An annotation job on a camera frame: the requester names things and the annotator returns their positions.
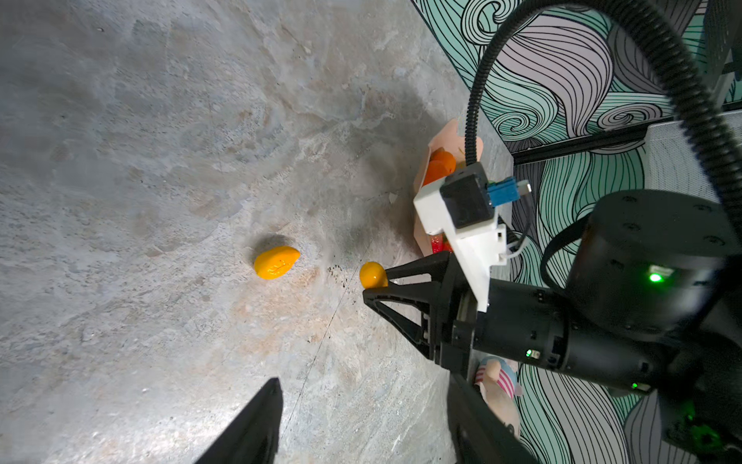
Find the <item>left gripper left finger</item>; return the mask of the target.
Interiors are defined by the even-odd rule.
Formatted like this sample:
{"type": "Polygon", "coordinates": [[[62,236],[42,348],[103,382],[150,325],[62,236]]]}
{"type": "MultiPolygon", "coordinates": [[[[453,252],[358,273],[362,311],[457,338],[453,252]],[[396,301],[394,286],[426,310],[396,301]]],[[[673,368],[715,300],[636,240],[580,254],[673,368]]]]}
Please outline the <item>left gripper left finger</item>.
{"type": "Polygon", "coordinates": [[[253,396],[196,463],[274,463],[282,412],[283,392],[279,379],[274,377],[253,396]]]}

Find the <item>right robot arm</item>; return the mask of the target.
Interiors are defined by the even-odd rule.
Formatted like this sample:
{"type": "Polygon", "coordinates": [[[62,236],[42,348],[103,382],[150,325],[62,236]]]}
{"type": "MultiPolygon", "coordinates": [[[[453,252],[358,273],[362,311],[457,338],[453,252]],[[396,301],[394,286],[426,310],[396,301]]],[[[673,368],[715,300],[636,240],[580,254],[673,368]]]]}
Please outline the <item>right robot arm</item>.
{"type": "Polygon", "coordinates": [[[598,199],[541,253],[537,286],[497,280],[509,259],[496,186],[475,158],[477,110],[497,58],[550,1],[526,1],[490,40],[473,81],[466,167],[422,189],[424,225],[450,250],[386,271],[365,303],[450,374],[448,428],[460,463],[535,463],[542,436],[498,419],[475,391],[471,355],[510,360],[556,381],[550,432],[574,437],[592,463],[598,422],[632,419],[629,396],[652,399],[650,423],[620,429],[660,456],[741,459],[741,153],[699,72],[660,11],[645,1],[591,1],[645,54],[718,202],[621,189],[598,199]]]}

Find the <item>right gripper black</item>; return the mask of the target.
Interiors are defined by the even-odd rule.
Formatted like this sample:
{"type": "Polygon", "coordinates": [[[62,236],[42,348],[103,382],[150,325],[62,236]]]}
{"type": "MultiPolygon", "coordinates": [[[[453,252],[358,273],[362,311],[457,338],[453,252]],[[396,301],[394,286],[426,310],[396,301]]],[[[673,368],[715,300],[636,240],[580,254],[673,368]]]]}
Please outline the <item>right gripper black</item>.
{"type": "Polygon", "coordinates": [[[451,373],[471,374],[477,331],[477,299],[458,261],[449,260],[450,257],[450,251],[441,251],[386,269],[389,281],[422,275],[440,281],[435,305],[434,282],[390,283],[387,287],[367,289],[362,292],[363,303],[392,324],[423,357],[432,357],[437,365],[451,373]],[[425,336],[427,323],[415,323],[390,307],[390,303],[416,309],[421,319],[430,314],[430,342],[425,336]]]}

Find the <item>large orange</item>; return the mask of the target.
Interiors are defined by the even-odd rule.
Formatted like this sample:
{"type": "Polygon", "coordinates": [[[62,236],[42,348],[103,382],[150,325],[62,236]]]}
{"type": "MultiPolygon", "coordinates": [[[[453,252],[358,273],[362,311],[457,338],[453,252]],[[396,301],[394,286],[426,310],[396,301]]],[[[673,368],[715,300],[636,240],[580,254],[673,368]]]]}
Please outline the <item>large orange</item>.
{"type": "Polygon", "coordinates": [[[456,167],[456,158],[443,148],[438,149],[430,155],[422,184],[426,186],[446,178],[455,172],[456,167]]]}

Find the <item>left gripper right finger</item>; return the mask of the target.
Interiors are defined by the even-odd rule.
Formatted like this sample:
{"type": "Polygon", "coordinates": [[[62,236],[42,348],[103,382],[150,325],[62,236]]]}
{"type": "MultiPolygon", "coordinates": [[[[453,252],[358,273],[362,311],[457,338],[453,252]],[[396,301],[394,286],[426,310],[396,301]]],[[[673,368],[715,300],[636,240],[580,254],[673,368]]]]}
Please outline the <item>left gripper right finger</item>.
{"type": "Polygon", "coordinates": [[[537,464],[459,374],[449,375],[446,413],[456,463],[537,464]]]}

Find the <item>strawberry cluster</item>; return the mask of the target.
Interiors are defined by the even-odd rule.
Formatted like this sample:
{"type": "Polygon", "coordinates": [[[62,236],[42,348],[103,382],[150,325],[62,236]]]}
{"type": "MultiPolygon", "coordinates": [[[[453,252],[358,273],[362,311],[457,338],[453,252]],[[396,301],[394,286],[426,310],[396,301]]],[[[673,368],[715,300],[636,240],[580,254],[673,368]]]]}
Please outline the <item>strawberry cluster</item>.
{"type": "Polygon", "coordinates": [[[433,254],[448,251],[452,252],[452,247],[448,241],[448,238],[446,238],[446,235],[444,233],[432,235],[430,237],[430,245],[431,245],[431,251],[433,254]]]}

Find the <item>yellow mango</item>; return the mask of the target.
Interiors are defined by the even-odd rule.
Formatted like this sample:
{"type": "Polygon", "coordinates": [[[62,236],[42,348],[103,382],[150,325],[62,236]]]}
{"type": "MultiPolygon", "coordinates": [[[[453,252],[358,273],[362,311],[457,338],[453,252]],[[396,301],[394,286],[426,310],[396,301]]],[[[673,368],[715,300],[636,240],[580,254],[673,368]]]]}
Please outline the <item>yellow mango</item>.
{"type": "Polygon", "coordinates": [[[293,247],[274,247],[261,253],[254,261],[254,270],[263,280],[275,280],[288,273],[300,259],[293,247]]]}
{"type": "Polygon", "coordinates": [[[385,268],[374,261],[366,262],[361,266],[359,281],[364,290],[385,288],[390,283],[385,268]]]}

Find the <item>pink fruit bowl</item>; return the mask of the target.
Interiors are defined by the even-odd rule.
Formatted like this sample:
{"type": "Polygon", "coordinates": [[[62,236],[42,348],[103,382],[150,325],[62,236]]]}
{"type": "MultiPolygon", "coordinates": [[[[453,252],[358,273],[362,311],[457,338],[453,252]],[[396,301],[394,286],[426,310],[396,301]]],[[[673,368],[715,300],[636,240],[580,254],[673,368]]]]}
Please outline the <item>pink fruit bowl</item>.
{"type": "MultiPolygon", "coordinates": [[[[452,119],[428,143],[413,183],[414,196],[422,187],[466,168],[465,137],[458,135],[458,129],[458,120],[452,119]]],[[[425,232],[417,213],[413,236],[423,256],[453,251],[444,233],[429,235],[425,232]]]]}

